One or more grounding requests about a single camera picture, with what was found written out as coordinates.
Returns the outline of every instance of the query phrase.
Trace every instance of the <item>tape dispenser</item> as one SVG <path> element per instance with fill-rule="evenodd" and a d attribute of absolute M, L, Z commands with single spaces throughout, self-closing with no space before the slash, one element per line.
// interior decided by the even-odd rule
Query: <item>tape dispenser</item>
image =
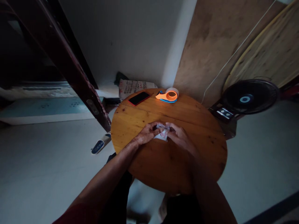
<path fill-rule="evenodd" d="M 169 88 L 165 93 L 159 91 L 156 98 L 167 103 L 175 103 L 178 99 L 178 90 L 176 88 Z"/>

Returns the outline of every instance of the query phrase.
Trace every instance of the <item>hand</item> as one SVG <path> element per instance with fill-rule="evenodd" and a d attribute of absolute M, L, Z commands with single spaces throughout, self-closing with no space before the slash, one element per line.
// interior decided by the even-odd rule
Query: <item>hand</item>
<path fill-rule="evenodd" d="M 166 122 L 166 126 L 170 126 L 174 129 L 174 132 L 172 132 L 172 131 L 167 132 L 167 136 L 171 140 L 173 140 L 174 143 L 176 143 L 182 149 L 187 150 L 190 153 L 197 151 L 195 148 L 195 145 L 190 140 L 187 133 L 185 132 L 185 130 L 182 127 L 177 126 L 176 124 L 173 124 L 173 123 L 168 123 L 168 122 Z"/>
<path fill-rule="evenodd" d="M 162 131 L 164 131 L 163 128 L 158 128 L 156 130 L 153 130 L 153 128 L 157 124 L 162 124 L 161 122 L 154 121 L 152 123 L 148 123 L 144 126 L 144 128 L 141 130 L 141 132 L 134 138 L 138 142 L 138 144 L 143 145 L 145 143 L 148 143 L 151 139 L 153 139 L 156 135 L 160 134 Z"/>

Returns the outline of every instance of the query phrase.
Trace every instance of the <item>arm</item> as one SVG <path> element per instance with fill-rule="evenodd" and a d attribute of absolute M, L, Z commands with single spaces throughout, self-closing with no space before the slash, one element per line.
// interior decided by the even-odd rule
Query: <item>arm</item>
<path fill-rule="evenodd" d="M 97 215 L 104 208 L 121 177 L 128 169 L 140 145 L 149 142 L 163 129 L 153 130 L 159 122 L 152 122 L 142 129 L 112 160 L 110 160 L 87 184 L 78 197 L 72 202 L 67 211 L 74 205 L 84 203 L 94 208 Z"/>
<path fill-rule="evenodd" d="M 174 132 L 167 133 L 168 137 L 188 152 L 193 185 L 205 223 L 237 224 L 224 194 L 185 130 L 172 123 L 166 123 L 166 125 L 174 129 Z"/>

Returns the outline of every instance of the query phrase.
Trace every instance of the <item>wooden door frame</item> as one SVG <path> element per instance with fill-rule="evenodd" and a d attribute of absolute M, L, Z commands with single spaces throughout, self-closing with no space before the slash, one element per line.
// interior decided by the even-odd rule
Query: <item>wooden door frame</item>
<path fill-rule="evenodd" d="M 108 114 L 52 15 L 48 3 L 44 0 L 7 0 L 7 2 L 93 116 L 109 132 L 111 121 Z"/>

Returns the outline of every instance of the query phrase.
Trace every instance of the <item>white paper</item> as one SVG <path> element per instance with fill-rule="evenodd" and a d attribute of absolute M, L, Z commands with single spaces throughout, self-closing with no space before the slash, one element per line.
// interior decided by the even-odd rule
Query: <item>white paper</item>
<path fill-rule="evenodd" d="M 160 134 L 156 135 L 154 138 L 161 139 L 161 140 L 167 142 L 167 134 L 166 134 L 166 131 L 169 131 L 169 130 L 170 130 L 170 127 L 165 126 L 165 125 L 163 125 L 163 124 L 158 124 L 158 125 L 156 125 L 156 128 L 163 128 L 164 131 L 162 131 Z"/>

